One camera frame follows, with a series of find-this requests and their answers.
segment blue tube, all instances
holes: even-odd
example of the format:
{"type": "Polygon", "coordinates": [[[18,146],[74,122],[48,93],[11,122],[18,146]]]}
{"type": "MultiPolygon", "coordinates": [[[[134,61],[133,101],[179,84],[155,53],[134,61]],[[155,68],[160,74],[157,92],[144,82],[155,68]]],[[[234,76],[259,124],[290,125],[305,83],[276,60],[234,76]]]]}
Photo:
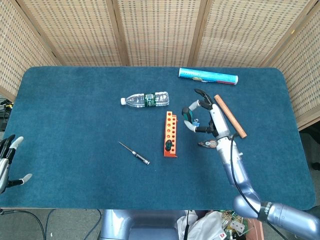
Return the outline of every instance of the blue tube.
{"type": "Polygon", "coordinates": [[[237,75],[229,75],[210,71],[200,71],[194,69],[180,68],[179,78],[193,79],[201,82],[222,83],[236,85],[238,83],[237,75]]]}

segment orange tool holder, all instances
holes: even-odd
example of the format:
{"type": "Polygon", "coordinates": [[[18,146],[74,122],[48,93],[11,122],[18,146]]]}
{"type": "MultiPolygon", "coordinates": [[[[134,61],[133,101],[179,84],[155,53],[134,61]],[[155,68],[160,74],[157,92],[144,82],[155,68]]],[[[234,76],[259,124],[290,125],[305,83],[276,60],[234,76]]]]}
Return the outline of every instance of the orange tool holder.
{"type": "Polygon", "coordinates": [[[164,132],[164,148],[163,155],[165,157],[176,158],[176,149],[177,149],[177,115],[173,115],[172,111],[166,112],[165,118],[165,132],[164,132]],[[166,149],[167,143],[171,145],[171,147],[166,149]]]}

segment wicker screen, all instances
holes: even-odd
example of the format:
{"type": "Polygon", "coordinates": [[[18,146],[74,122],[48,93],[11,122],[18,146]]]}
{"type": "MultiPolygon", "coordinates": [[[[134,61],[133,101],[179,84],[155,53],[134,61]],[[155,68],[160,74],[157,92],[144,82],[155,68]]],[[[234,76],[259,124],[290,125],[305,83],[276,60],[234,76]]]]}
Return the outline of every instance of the wicker screen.
{"type": "Polygon", "coordinates": [[[28,68],[56,63],[10,0],[0,1],[0,31],[1,94],[13,101],[28,68]]]}
{"type": "Polygon", "coordinates": [[[23,2],[66,65],[122,65],[106,0],[23,2]]]}
{"type": "Polygon", "coordinates": [[[213,0],[196,66],[257,67],[308,0],[213,0]]]}
{"type": "Polygon", "coordinates": [[[200,0],[119,0],[132,66],[186,66],[200,0]]]}
{"type": "Polygon", "coordinates": [[[286,79],[295,116],[320,106],[320,10],[272,63],[286,79]]]}

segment bottle cap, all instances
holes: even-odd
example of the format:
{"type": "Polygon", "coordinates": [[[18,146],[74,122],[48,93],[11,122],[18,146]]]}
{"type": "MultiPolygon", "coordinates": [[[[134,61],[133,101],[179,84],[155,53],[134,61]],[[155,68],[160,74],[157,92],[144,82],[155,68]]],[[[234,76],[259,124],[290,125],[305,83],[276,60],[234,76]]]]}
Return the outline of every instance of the bottle cap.
{"type": "Polygon", "coordinates": [[[124,97],[121,98],[121,105],[126,105],[126,99],[124,97]]]}

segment cable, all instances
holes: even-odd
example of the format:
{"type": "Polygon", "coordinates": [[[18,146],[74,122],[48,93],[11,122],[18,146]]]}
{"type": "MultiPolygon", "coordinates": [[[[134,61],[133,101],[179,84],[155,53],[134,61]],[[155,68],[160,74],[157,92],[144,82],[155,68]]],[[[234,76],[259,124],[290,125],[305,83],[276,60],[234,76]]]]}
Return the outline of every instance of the cable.
{"type": "Polygon", "coordinates": [[[44,226],[42,225],[40,219],[36,215],[34,215],[32,212],[24,211],[24,210],[9,210],[9,211],[3,211],[1,214],[2,215],[6,215],[6,214],[14,214],[14,213],[24,213],[24,214],[29,214],[32,217],[34,217],[37,220],[37,222],[39,223],[39,225],[40,225],[40,228],[41,228],[41,231],[42,231],[43,240],[46,240],[44,226]]]}
{"type": "Polygon", "coordinates": [[[46,221],[45,221],[45,237],[47,237],[47,229],[48,229],[48,222],[49,222],[49,217],[50,215],[53,213],[53,211],[56,210],[56,208],[51,209],[51,211],[49,212],[48,216],[46,217],[46,221]]]}
{"type": "MultiPolygon", "coordinates": [[[[244,195],[244,193],[242,192],[242,190],[240,189],[236,177],[235,177],[235,170],[234,170],[234,162],[232,160],[232,153],[233,153],[233,147],[234,147],[234,140],[235,137],[239,136],[239,133],[235,133],[232,138],[231,138],[231,147],[230,147],[230,165],[231,165],[231,173],[232,173],[232,178],[234,181],[234,184],[236,186],[236,189],[238,189],[239,193],[241,194],[241,196],[243,197],[243,199],[246,201],[246,203],[250,206],[250,208],[252,208],[252,210],[259,215],[259,212],[251,205],[251,203],[249,202],[249,200],[247,199],[246,195],[244,195]]],[[[278,229],[276,229],[270,222],[267,221],[267,224],[277,233],[279,234],[284,240],[288,240],[281,232],[279,232],[278,229]]]]}
{"type": "Polygon", "coordinates": [[[96,226],[98,226],[98,224],[100,223],[100,220],[101,220],[101,217],[102,217],[102,214],[101,214],[101,212],[100,212],[100,210],[99,209],[97,209],[97,211],[99,212],[99,214],[100,214],[100,217],[99,217],[99,220],[96,222],[96,224],[93,226],[93,228],[91,228],[91,230],[86,234],[86,236],[84,237],[84,239],[83,240],[86,240],[87,239],[87,237],[91,234],[91,232],[96,228],[96,226]]]}
{"type": "Polygon", "coordinates": [[[183,240],[187,240],[188,239],[188,232],[189,232],[189,210],[188,210],[188,213],[186,215],[186,226],[185,226],[185,230],[184,230],[183,240]]]}
{"type": "Polygon", "coordinates": [[[3,114],[3,119],[4,119],[4,121],[5,121],[6,123],[8,122],[9,118],[10,118],[10,113],[4,112],[4,114],[3,114]]]}

